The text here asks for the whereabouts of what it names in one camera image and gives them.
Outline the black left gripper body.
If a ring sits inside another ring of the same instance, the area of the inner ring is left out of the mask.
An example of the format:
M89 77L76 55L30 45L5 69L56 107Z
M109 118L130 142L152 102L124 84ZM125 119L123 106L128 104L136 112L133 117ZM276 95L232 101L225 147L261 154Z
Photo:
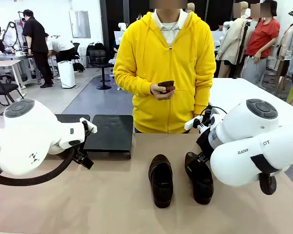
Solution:
M78 151L84 153L84 145L89 135L92 134L92 123L88 120L80 120L73 126L73 148L74 156Z

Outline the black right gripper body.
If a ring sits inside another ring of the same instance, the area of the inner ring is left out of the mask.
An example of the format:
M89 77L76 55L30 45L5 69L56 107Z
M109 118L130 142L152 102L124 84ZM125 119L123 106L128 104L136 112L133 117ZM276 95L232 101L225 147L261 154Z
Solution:
M203 133L200 134L196 141L204 156L211 156L213 152L213 148L209 143L209 133L210 128L207 128Z

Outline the person's right hand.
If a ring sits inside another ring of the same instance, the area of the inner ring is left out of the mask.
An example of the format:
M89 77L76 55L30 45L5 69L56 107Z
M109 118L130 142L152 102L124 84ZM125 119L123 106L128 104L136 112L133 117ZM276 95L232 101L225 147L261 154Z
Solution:
M150 86L150 92L156 97L157 100L169 100L174 95L175 91L166 91L166 87L158 86L158 84L153 83Z

